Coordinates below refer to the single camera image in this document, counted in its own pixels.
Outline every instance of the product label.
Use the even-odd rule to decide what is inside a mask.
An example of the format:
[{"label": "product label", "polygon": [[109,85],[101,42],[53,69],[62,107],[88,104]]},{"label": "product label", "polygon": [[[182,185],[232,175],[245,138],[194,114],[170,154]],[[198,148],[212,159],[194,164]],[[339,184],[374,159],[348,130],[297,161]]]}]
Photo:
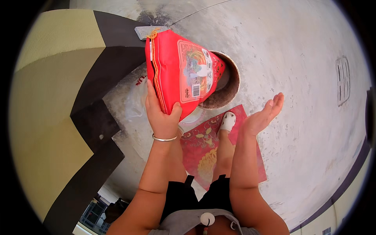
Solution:
[{"label": "product label", "polygon": [[188,103],[204,97],[213,85],[212,60],[202,47],[177,41],[180,62],[180,101]]}]

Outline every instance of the round hole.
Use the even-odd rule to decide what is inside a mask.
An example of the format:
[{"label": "round hole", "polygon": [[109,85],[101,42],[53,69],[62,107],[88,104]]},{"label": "round hole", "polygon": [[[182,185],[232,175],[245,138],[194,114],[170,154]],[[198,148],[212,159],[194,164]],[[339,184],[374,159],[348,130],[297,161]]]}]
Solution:
[{"label": "round hole", "polygon": [[225,62],[226,68],[215,91],[204,102],[199,103],[199,107],[203,109],[222,108],[235,98],[240,88],[240,74],[235,62],[223,52],[211,52]]}]

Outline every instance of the silver bangle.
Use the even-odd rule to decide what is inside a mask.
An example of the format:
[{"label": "silver bangle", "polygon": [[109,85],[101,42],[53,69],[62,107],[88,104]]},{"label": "silver bangle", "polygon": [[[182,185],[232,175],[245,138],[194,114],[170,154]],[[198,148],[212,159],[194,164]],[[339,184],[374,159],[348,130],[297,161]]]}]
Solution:
[{"label": "silver bangle", "polygon": [[152,134],[152,138],[155,139],[155,140],[158,140],[158,141],[164,141],[164,142],[167,142],[167,141],[173,141],[174,139],[177,138],[177,136],[175,136],[174,138],[171,138],[171,139],[159,139],[157,137],[154,136],[154,133]]}]

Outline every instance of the red plastic bag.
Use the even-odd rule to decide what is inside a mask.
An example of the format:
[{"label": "red plastic bag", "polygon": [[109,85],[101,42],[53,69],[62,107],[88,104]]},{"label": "red plastic bag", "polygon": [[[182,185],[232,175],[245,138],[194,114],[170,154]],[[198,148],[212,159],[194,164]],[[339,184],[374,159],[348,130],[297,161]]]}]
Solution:
[{"label": "red plastic bag", "polygon": [[217,87],[225,63],[216,55],[172,30],[154,33],[146,40],[146,66],[161,110],[171,114],[180,102],[180,121]]}]

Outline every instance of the barcode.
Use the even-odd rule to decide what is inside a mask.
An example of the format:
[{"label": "barcode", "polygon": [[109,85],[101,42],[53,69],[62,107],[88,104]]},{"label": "barcode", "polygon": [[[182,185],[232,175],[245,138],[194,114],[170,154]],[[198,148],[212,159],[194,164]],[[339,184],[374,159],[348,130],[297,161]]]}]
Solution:
[{"label": "barcode", "polygon": [[200,96],[200,84],[192,85],[192,97]]}]

